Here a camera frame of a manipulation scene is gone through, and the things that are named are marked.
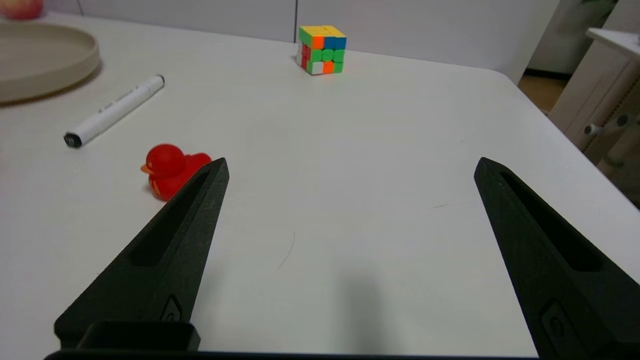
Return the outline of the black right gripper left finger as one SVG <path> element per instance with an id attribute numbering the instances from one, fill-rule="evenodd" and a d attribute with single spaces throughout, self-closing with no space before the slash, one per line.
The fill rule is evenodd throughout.
<path id="1" fill-rule="evenodd" d="M 190 320 L 229 179 L 216 159 L 165 203 L 55 321 L 61 348 L 103 321 Z"/>

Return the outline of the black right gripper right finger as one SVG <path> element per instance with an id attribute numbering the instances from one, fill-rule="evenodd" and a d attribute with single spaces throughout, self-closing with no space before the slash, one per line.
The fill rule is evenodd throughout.
<path id="1" fill-rule="evenodd" d="M 639 284 L 508 167 L 474 181 L 538 356 L 637 359 Z"/>

